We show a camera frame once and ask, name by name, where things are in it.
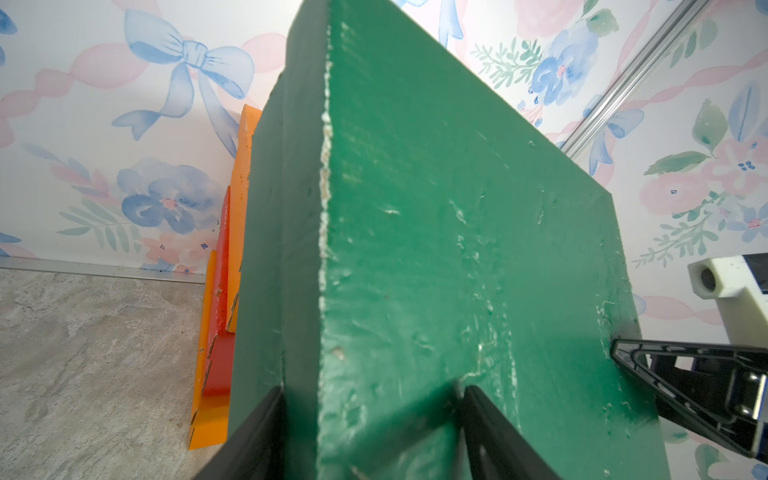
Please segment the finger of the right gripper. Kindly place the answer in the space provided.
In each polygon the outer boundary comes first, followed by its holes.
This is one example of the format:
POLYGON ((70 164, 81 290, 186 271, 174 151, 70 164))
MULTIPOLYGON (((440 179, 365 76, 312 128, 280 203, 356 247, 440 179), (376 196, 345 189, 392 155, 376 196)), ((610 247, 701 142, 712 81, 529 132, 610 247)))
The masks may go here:
POLYGON ((611 357, 659 415, 744 457, 767 457, 767 350, 617 338, 611 357))

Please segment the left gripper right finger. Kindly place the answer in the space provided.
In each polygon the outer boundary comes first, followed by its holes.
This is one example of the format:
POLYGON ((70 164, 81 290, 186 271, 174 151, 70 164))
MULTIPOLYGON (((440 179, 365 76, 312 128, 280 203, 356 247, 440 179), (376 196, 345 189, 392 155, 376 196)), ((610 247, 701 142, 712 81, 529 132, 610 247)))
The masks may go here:
POLYGON ((465 388, 458 424, 473 479, 561 479, 479 387, 465 388))

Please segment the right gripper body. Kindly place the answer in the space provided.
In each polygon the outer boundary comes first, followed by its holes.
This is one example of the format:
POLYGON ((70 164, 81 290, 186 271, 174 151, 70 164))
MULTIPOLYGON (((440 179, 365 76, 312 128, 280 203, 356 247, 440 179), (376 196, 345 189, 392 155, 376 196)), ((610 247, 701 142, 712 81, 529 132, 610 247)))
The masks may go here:
POLYGON ((718 444, 767 442, 767 355, 651 357, 660 415, 718 444))

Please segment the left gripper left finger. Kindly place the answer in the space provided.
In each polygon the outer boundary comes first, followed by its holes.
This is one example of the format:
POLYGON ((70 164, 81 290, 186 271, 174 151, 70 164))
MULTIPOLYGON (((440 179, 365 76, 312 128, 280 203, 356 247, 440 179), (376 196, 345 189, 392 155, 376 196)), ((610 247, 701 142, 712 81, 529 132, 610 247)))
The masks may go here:
POLYGON ((193 479, 283 479, 285 410, 283 389, 276 386, 193 479))

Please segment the red shoebox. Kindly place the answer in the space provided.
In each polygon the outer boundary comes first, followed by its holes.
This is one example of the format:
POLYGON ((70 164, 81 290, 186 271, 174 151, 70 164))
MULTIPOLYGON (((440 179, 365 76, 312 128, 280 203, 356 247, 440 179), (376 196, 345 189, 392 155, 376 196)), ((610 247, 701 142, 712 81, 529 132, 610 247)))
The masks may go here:
POLYGON ((229 257, 229 188, 225 193, 213 267, 208 338, 205 356, 203 396, 228 395, 234 356, 235 335, 226 330, 229 308, 227 306, 227 281, 229 257))

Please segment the green shoebox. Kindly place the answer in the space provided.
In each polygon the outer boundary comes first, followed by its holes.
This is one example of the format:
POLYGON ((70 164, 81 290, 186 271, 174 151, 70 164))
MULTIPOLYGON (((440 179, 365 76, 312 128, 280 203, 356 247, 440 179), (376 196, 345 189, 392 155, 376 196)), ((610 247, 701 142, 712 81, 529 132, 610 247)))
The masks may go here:
POLYGON ((230 424, 289 479, 460 479, 476 386, 564 479, 666 479, 611 195, 390 1, 306 1, 254 133, 230 424))

